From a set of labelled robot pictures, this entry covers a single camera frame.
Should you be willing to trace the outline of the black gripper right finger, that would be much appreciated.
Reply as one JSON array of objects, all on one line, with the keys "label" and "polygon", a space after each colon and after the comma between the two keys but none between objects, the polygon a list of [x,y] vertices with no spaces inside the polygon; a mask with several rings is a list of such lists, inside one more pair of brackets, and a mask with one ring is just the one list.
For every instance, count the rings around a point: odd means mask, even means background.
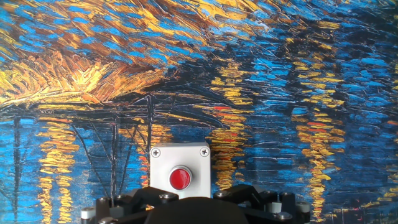
[{"label": "black gripper right finger", "polygon": [[215,192],[213,199],[235,208],[232,214],[242,215],[244,223],[310,224],[311,205],[296,200],[292,192],[239,184]]}]

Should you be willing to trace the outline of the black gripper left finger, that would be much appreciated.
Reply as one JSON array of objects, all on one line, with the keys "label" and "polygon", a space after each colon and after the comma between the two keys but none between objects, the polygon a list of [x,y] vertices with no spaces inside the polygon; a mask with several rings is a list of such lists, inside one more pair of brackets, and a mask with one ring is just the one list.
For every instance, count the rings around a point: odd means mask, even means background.
[{"label": "black gripper left finger", "polygon": [[94,205],[80,210],[81,224],[144,223],[149,217],[148,206],[158,207],[178,201],[175,193],[153,187],[134,189],[115,197],[100,197]]}]

